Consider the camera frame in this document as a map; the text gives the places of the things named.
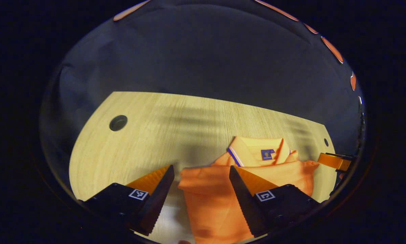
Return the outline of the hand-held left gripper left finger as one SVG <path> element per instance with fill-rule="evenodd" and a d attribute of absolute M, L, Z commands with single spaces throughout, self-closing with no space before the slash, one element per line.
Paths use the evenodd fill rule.
<path fill-rule="evenodd" d="M 103 221 L 148 236 L 174 178 L 174 166 L 167 165 L 128 184 L 112 183 L 82 205 Z"/>

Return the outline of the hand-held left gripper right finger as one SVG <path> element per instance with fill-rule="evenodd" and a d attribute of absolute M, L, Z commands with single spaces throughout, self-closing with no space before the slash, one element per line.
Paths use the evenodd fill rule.
<path fill-rule="evenodd" d="M 319 206 L 293 184 L 277 186 L 237 166 L 230 167 L 229 179 L 254 237 L 283 231 Z"/>

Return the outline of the orange polo T-shirt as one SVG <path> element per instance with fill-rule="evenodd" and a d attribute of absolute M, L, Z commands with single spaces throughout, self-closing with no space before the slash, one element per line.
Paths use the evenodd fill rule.
<path fill-rule="evenodd" d="M 292 184 L 311 196 L 319 164 L 300 161 L 283 138 L 237 136 L 211 166 L 183 169 L 178 188 L 184 193 L 196 244 L 232 244 L 253 238 L 229 179 L 231 166 L 264 179 L 269 186 Z"/>

